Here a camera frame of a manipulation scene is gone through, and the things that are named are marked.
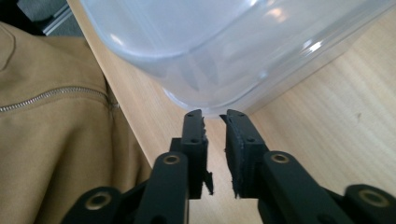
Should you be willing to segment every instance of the wooden table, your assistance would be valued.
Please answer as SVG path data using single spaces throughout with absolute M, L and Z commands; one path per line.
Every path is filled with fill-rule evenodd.
M 186 111 L 162 88 L 110 52 L 78 0 L 69 0 L 97 61 L 152 164 L 181 136 Z M 341 57 L 250 116 L 272 150 L 289 152 L 325 188 L 365 183 L 396 195 L 396 10 Z M 261 223 L 255 200 L 233 197 L 225 125 L 206 119 L 215 196 L 192 201 L 191 223 Z

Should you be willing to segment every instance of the person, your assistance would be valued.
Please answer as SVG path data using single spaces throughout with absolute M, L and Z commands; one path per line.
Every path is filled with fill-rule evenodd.
M 0 22 L 0 223 L 60 223 L 84 192 L 149 172 L 87 42 Z

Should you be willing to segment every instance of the zipper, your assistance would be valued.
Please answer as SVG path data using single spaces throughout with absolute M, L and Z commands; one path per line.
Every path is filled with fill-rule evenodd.
M 73 92 L 84 92 L 84 93 L 94 94 L 94 95 L 104 98 L 107 101 L 107 95 L 100 91 L 96 91 L 96 90 L 85 88 L 85 87 L 62 87 L 62 88 L 51 90 L 51 91 L 45 91 L 45 92 L 43 92 L 29 100 L 25 100 L 25 101 L 16 103 L 14 105 L 0 106 L 0 113 L 8 112 L 8 111 L 15 110 L 15 109 L 20 109 L 22 107 L 32 105 L 34 103 L 48 99 L 55 95 L 67 94 L 67 93 L 73 93 Z

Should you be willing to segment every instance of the brown fabric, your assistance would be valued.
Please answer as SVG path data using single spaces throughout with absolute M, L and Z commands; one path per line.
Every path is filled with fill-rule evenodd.
M 0 23 L 0 108 L 61 87 L 106 97 L 67 92 L 0 112 L 0 223 L 60 223 L 85 191 L 125 191 L 149 177 L 86 41 Z

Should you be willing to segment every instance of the brown jacket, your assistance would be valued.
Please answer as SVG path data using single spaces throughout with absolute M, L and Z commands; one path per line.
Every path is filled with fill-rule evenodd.
M 59 223 L 85 191 L 148 176 L 85 40 L 0 23 L 0 223 Z

